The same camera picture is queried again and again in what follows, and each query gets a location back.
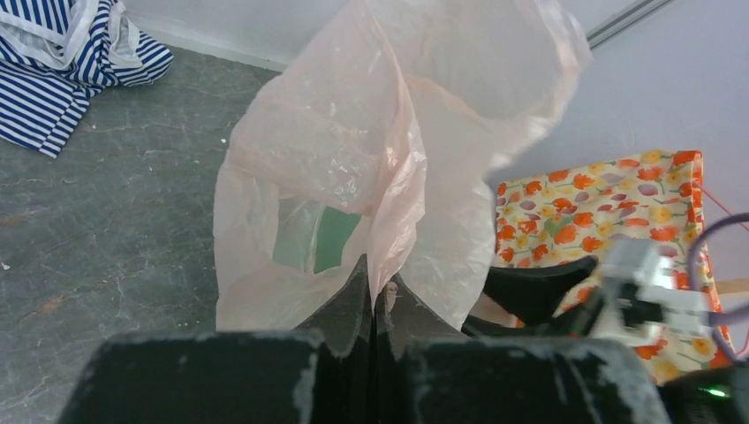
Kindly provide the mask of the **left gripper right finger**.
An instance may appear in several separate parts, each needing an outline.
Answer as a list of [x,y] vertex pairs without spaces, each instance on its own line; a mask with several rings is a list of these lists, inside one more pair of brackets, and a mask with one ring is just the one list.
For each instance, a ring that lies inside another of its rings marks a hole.
[[666,423],[639,358],[572,337],[468,337],[404,283],[375,302],[384,423]]

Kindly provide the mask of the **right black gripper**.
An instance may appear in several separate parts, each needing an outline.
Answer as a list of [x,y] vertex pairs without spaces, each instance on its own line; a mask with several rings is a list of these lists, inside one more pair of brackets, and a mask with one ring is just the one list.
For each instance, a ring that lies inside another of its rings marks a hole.
[[556,316],[564,296],[590,277],[598,259],[585,256],[576,261],[546,268],[489,269],[482,294],[524,323],[522,328],[505,327],[470,314],[462,332],[471,337],[587,337],[601,315],[604,299],[595,288],[589,297]]

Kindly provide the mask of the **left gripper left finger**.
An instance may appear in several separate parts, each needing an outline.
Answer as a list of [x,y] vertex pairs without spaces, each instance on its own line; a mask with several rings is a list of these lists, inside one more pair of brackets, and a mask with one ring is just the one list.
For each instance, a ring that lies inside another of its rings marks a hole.
[[371,423],[367,261],[290,330],[130,333],[86,364],[62,423]]

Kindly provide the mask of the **green trash bin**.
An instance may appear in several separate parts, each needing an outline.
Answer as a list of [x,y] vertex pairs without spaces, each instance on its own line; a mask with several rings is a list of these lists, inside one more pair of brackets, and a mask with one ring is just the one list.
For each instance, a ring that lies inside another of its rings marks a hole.
[[358,214],[346,214],[317,201],[282,199],[273,260],[314,274],[338,267],[359,221]]

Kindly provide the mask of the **pink plastic trash bag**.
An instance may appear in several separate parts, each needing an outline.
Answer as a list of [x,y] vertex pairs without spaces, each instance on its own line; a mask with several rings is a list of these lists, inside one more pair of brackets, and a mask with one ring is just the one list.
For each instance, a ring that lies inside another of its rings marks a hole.
[[[221,331],[291,329],[360,258],[459,328],[495,254],[488,176],[561,120],[591,51],[556,1],[351,1],[232,130],[217,175]],[[279,203],[360,215],[342,264],[273,260]]]

